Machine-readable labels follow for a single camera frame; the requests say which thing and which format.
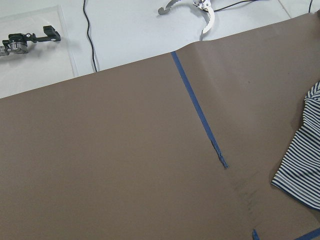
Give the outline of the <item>navy white striped polo shirt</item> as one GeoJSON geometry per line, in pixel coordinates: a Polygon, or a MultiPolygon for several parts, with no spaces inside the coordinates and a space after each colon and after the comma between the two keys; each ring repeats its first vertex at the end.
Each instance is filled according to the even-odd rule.
{"type": "Polygon", "coordinates": [[[304,97],[295,132],[271,184],[303,205],[320,210],[320,83],[304,97]]]}

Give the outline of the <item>clear plastic sheet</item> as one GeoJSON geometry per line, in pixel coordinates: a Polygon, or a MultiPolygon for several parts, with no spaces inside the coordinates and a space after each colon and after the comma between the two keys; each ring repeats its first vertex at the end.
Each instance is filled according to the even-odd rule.
{"type": "Polygon", "coordinates": [[[26,54],[11,53],[0,58],[0,96],[5,98],[78,76],[60,5],[0,18],[0,39],[9,34],[44,36],[43,27],[53,26],[61,41],[28,43],[26,54]]]}

